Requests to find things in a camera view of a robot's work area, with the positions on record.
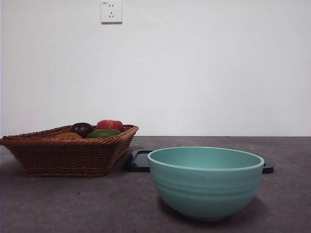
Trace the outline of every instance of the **brown wicker basket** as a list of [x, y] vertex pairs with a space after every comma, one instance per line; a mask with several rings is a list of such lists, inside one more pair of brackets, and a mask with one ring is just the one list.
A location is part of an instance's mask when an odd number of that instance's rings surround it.
[[100, 177], [109, 173], [113, 164], [127, 153], [138, 130], [123, 125], [124, 132], [105, 138], [60, 139], [55, 135], [68, 132], [70, 125], [4, 136], [4, 145], [30, 176]]

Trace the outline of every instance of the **mint green bowl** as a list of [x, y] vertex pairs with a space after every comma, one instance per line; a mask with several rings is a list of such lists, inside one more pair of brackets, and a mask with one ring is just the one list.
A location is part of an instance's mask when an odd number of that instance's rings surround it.
[[162, 199], [186, 217], [217, 221], [244, 208], [261, 179], [264, 160], [213, 147], [174, 147], [148, 154]]

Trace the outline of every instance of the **gray floor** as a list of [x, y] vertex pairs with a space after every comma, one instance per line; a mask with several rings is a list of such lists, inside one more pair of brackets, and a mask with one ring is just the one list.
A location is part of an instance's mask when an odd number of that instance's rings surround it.
[[256, 196], [219, 222], [187, 219], [159, 197], [150, 173], [126, 172], [125, 155], [101, 178], [24, 174], [1, 148], [1, 233], [311, 232], [311, 137], [143, 137], [130, 150], [213, 146], [245, 150], [274, 164]]

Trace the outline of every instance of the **black tray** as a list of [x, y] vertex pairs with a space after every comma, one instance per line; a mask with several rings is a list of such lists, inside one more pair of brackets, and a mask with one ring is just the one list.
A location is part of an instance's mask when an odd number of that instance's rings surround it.
[[[132, 152], [132, 159], [127, 163], [126, 169], [132, 172], [150, 172], [148, 163], [148, 154], [153, 150], [135, 150]], [[274, 171], [271, 163], [265, 162], [262, 173], [268, 174]]]

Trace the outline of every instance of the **electrical socket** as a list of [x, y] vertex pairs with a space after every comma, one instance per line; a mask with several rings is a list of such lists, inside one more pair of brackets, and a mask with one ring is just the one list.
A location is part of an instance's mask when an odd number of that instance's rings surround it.
[[122, 23], [122, 2], [102, 1], [101, 2], [102, 24]]

